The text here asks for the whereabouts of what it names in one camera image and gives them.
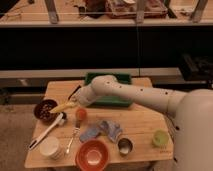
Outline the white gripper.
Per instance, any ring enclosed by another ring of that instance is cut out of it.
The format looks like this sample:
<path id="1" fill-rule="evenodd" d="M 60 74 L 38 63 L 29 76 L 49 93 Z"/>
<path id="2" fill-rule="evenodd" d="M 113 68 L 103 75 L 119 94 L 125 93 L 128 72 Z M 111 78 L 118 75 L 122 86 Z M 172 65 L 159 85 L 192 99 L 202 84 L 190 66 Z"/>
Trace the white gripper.
<path id="1" fill-rule="evenodd" d="M 95 102 L 99 96 L 94 92 L 90 85 L 81 87 L 75 94 L 76 101 L 68 101 L 66 106 L 73 108 L 79 103 L 81 106 L 89 106 Z"/>

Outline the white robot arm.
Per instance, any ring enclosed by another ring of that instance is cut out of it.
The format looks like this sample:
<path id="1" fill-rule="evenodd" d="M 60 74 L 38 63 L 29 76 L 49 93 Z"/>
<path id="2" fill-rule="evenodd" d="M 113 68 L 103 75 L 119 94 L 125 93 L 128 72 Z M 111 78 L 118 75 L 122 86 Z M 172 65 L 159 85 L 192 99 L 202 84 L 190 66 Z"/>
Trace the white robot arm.
<path id="1" fill-rule="evenodd" d="M 213 90 L 141 87 L 104 75 L 78 89 L 71 99 L 89 106 L 103 96 L 118 96 L 174 119 L 172 171 L 213 171 Z"/>

